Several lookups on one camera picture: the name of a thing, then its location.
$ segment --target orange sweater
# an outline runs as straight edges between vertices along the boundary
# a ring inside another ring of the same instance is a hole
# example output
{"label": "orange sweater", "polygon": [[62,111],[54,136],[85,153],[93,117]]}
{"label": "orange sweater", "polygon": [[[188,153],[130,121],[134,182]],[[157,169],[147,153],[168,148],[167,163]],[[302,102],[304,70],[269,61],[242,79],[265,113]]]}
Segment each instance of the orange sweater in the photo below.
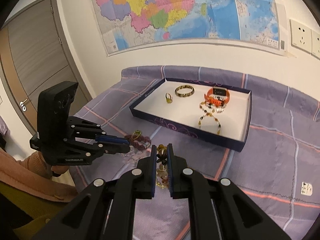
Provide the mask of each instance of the orange sweater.
{"label": "orange sweater", "polygon": [[16,161],[0,149],[0,181],[54,202],[67,203],[77,196],[75,187],[50,180],[51,174],[51,166],[40,159],[38,152],[23,161]]}

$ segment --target orange watch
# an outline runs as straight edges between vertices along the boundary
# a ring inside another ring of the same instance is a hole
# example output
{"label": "orange watch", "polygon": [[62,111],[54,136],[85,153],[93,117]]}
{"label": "orange watch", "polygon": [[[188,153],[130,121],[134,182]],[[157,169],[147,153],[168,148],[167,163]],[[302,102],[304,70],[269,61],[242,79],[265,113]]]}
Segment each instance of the orange watch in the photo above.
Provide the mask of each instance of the orange watch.
{"label": "orange watch", "polygon": [[221,87],[212,87],[207,94],[204,94],[204,100],[210,102],[216,107],[225,107],[230,100],[228,89]]}

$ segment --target purple plaid bedsheet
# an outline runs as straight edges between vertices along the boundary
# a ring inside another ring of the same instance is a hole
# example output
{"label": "purple plaid bedsheet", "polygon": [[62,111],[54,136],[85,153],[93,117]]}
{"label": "purple plaid bedsheet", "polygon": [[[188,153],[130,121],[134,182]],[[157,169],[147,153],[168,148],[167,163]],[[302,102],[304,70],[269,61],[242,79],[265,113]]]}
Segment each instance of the purple plaid bedsheet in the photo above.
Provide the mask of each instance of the purple plaid bedsheet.
{"label": "purple plaid bedsheet", "polygon": [[[235,152],[178,133],[165,124],[133,117],[129,105],[163,78],[215,82],[252,91],[252,117],[246,145]],[[122,71],[121,81],[76,116],[101,124],[107,134],[123,137],[141,130],[152,144],[173,144],[175,154],[210,179],[230,178],[293,240],[301,240],[320,212],[320,102],[264,78],[190,66],[139,66]],[[96,178],[117,179],[136,167],[147,151],[104,155],[70,174],[78,192]],[[313,194],[301,194],[302,183]],[[137,200],[134,240],[190,239],[188,201],[172,200],[156,187],[155,198]]]}

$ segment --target brown door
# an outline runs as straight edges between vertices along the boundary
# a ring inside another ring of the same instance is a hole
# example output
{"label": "brown door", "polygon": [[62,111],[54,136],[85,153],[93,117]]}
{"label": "brown door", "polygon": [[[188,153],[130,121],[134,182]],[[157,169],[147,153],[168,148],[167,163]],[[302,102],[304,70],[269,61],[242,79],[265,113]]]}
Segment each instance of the brown door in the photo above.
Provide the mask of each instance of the brown door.
{"label": "brown door", "polygon": [[[15,103],[37,130],[41,91],[62,81],[77,81],[56,28],[51,0],[42,0],[11,20],[0,33],[0,58]],[[88,100],[78,88],[70,115]]]}
{"label": "brown door", "polygon": [[31,104],[27,93],[23,89],[17,71],[14,67],[9,44],[8,26],[4,27],[0,31],[0,59],[4,76],[7,80],[13,98],[15,99],[16,104],[22,110],[29,124],[36,131],[37,111],[35,107]]}

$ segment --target world map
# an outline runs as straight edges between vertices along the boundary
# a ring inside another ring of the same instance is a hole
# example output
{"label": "world map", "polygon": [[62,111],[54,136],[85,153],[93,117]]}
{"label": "world map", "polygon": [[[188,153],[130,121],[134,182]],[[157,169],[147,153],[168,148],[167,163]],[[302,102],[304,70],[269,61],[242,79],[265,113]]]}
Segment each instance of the world map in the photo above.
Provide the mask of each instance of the world map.
{"label": "world map", "polygon": [[161,41],[241,40],[279,48],[274,0],[92,0],[108,53]]}

